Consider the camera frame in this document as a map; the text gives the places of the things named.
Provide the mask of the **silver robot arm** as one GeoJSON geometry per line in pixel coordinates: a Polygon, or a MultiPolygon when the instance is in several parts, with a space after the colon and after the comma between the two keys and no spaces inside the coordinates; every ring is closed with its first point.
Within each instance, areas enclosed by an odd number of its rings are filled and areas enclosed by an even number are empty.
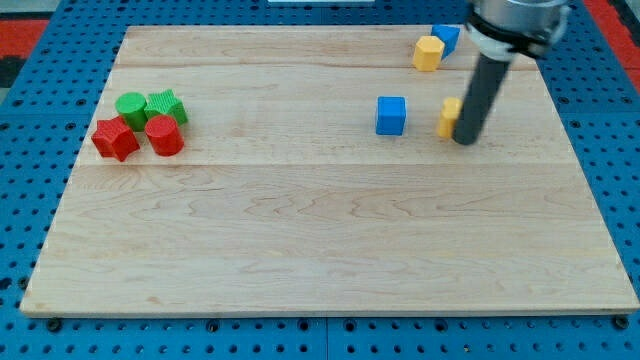
{"type": "Polygon", "coordinates": [[[564,35],[567,0],[471,0],[466,31],[485,57],[511,62],[517,54],[537,59],[564,35]]]}

